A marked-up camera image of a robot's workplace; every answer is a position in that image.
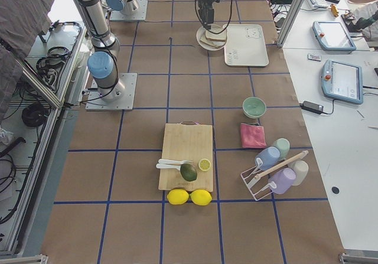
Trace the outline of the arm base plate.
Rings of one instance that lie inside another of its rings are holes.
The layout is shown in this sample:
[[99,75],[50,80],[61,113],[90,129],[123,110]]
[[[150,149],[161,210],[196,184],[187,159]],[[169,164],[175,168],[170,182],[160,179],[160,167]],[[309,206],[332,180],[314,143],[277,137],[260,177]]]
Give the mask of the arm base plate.
[[135,98],[136,73],[119,73],[119,81],[110,94],[104,96],[106,92],[100,90],[97,91],[97,83],[92,81],[92,88],[95,88],[93,92],[89,93],[87,101],[85,102],[85,108],[87,111],[119,111],[126,110],[131,111],[133,109],[133,103]]
[[111,21],[145,21],[148,7],[148,0],[115,0],[110,4],[112,10],[110,15]]

